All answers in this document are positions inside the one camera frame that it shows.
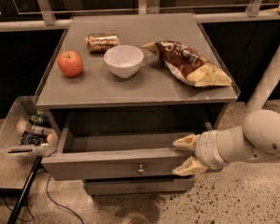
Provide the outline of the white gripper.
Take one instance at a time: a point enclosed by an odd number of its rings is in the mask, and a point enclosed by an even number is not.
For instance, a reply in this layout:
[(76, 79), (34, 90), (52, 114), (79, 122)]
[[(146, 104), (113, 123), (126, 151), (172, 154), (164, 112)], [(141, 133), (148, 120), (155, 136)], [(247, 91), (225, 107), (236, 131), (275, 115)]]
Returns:
[(183, 150), (194, 150), (195, 157), (189, 157), (180, 166), (174, 168), (173, 174), (179, 176), (198, 175), (208, 168), (217, 170), (228, 165), (217, 148), (218, 131), (204, 132), (201, 135), (189, 134), (176, 139), (173, 146)]

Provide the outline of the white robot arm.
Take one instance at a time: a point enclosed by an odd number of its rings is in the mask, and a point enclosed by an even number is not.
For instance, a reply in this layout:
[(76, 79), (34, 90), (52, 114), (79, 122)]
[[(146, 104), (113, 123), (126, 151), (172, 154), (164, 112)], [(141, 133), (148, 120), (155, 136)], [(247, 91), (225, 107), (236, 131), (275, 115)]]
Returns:
[(173, 170), (187, 176), (218, 170), (232, 162), (280, 162), (280, 114), (258, 110), (248, 114), (241, 126), (190, 134), (173, 142), (193, 155)]

